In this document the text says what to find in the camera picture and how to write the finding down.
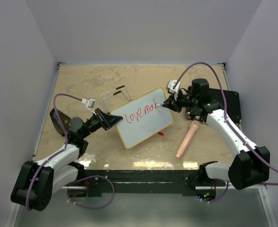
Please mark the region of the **yellow framed whiteboard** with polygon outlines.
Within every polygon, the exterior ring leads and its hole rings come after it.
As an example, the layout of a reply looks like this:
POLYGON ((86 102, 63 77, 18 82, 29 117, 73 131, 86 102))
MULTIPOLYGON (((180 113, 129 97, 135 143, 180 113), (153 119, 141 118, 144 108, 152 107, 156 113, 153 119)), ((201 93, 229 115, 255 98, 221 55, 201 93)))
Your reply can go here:
POLYGON ((165 100, 164 90, 159 87, 110 112, 111 115, 123 117, 116 127, 126 149, 133 148, 172 125, 170 109, 155 106, 165 100))

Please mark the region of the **wire whiteboard stand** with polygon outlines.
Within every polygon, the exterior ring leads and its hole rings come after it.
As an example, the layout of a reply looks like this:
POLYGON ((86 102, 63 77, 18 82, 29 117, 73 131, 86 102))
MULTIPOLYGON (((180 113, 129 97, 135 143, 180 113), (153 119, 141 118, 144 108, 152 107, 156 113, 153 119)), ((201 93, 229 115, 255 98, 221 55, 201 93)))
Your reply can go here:
POLYGON ((108 92, 105 92, 105 93, 101 94, 100 95, 100 98, 101 98, 100 104, 107 113, 109 113, 109 110, 106 106, 105 101, 114 97, 114 96, 116 96, 116 95, 118 95, 118 94, 122 94, 128 102, 132 100, 125 85, 116 87, 116 88, 114 88, 114 89, 112 89, 108 92))

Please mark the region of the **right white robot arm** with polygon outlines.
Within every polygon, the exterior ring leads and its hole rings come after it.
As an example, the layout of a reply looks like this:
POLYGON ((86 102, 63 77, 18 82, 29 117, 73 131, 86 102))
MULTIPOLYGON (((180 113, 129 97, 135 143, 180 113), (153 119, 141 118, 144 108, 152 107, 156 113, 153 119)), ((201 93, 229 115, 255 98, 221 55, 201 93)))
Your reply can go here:
POLYGON ((162 103, 163 107, 178 113, 183 108, 188 109, 191 115, 199 117, 221 136, 234 156, 231 164, 216 161, 201 164, 198 180, 202 185, 208 186, 218 179, 241 190, 269 179, 269 150, 257 146, 241 132, 228 116, 226 104, 214 95, 218 90, 210 88, 206 79, 192 80, 186 94, 177 80, 170 80, 166 89, 170 96, 162 103))

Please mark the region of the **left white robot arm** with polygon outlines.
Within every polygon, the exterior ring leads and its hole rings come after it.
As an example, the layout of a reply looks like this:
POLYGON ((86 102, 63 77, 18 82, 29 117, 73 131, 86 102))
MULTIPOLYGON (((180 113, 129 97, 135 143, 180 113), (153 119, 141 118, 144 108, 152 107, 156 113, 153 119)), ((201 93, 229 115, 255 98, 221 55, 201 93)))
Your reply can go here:
POLYGON ((69 183, 81 185, 85 181, 84 167, 76 164, 88 146, 86 137, 99 129, 109 130, 122 121, 122 116, 111 115, 99 108, 86 121, 70 118, 52 109, 54 128, 67 141, 48 157, 37 162, 25 162, 18 174, 10 200, 29 210, 43 211, 54 193, 69 183))

